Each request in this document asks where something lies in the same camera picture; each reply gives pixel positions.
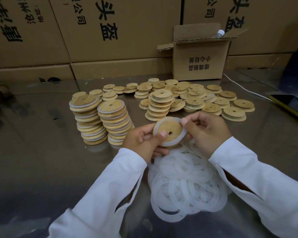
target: cardboard box flap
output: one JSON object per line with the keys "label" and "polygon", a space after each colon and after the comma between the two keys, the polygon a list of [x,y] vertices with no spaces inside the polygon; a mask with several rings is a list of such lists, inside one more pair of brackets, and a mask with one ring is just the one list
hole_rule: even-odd
{"label": "cardboard box flap", "polygon": [[224,34],[221,38],[194,38],[194,39],[186,39],[186,40],[177,40],[175,44],[186,44],[186,43],[196,43],[196,42],[218,42],[218,41],[230,41],[232,39],[236,39],[239,35],[245,32],[247,29],[235,28]]}
{"label": "cardboard box flap", "polygon": [[173,48],[173,43],[169,44],[163,44],[163,45],[158,45],[157,46],[157,51],[162,51],[162,50],[169,50]]}
{"label": "cardboard box flap", "polygon": [[220,23],[178,25],[174,27],[173,41],[210,38],[220,29]]}

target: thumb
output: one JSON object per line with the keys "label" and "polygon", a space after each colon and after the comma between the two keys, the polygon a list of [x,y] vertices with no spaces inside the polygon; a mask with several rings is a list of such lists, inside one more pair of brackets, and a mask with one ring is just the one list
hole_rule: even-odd
{"label": "thumb", "polygon": [[167,137],[167,132],[163,130],[162,132],[160,132],[159,134],[156,134],[150,140],[148,140],[152,147],[152,150],[154,150],[158,145],[161,145],[163,140],[166,139],[166,137]]}
{"label": "thumb", "polygon": [[195,123],[188,120],[187,118],[181,119],[181,124],[186,128],[186,130],[193,136],[193,138],[198,136],[200,129],[196,126]]}

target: hand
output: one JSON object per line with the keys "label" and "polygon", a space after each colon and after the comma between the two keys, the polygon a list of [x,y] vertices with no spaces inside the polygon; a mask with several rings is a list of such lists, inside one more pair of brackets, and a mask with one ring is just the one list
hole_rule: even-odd
{"label": "hand", "polygon": [[210,158],[212,154],[232,135],[222,117],[204,112],[196,112],[181,119],[188,139],[195,139],[199,150]]}
{"label": "hand", "polygon": [[159,147],[163,140],[167,137],[167,132],[162,131],[159,134],[152,136],[154,123],[131,129],[123,142],[123,148],[130,149],[139,154],[147,163],[151,158],[160,155],[168,155],[167,148]]}

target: person's left hand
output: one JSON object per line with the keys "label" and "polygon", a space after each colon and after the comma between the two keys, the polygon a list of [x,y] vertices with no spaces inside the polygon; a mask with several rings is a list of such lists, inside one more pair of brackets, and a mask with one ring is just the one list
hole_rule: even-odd
{"label": "person's left hand", "polygon": [[128,131],[123,142],[123,148],[136,152],[146,161],[146,163],[149,163],[151,158],[169,154],[167,148],[159,147],[167,137],[167,132],[162,131],[161,133],[152,136],[150,132],[153,131],[154,125],[155,124],[152,123],[131,129]]}

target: plastic bottle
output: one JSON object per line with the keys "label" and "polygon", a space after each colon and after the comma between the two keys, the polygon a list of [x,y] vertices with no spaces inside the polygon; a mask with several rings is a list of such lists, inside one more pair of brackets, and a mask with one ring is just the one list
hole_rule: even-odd
{"label": "plastic bottle", "polygon": [[219,30],[219,31],[217,32],[217,34],[214,35],[212,38],[221,38],[221,37],[224,36],[224,34],[225,34],[225,32],[224,32],[223,30]]}

